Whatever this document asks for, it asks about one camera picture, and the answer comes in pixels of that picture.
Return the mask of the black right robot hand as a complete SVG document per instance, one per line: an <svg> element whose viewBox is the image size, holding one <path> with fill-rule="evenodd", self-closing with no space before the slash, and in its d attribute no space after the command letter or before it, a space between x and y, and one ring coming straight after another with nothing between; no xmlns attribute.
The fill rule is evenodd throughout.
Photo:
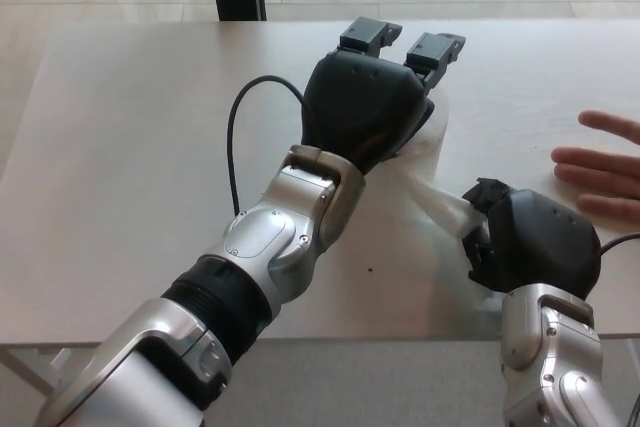
<svg viewBox="0 0 640 427"><path fill-rule="evenodd" d="M463 199L483 217L462 239L470 280L500 293L541 283L588 297L601 271L601 242L588 219L497 179L479 178Z"/></svg>

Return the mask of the person's bare hand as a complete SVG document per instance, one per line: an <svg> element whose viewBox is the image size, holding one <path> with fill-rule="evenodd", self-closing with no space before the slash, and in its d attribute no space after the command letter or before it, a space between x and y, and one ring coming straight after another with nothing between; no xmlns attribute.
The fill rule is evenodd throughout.
<svg viewBox="0 0 640 427"><path fill-rule="evenodd" d="M639 121L586 110L578 122L639 147ZM553 149L550 157L555 177L582 189L576 197L581 211L639 225L639 156L565 146Z"/></svg>

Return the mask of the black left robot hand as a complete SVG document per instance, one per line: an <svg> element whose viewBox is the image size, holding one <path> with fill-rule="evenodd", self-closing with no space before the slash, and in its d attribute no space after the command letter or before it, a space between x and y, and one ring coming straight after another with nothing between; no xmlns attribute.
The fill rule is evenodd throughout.
<svg viewBox="0 0 640 427"><path fill-rule="evenodd" d="M303 94L301 143L336 154L362 174L397 156L435 116L429 98L466 38L423 33L404 63L380 57L400 25L359 17L315 66Z"/></svg>

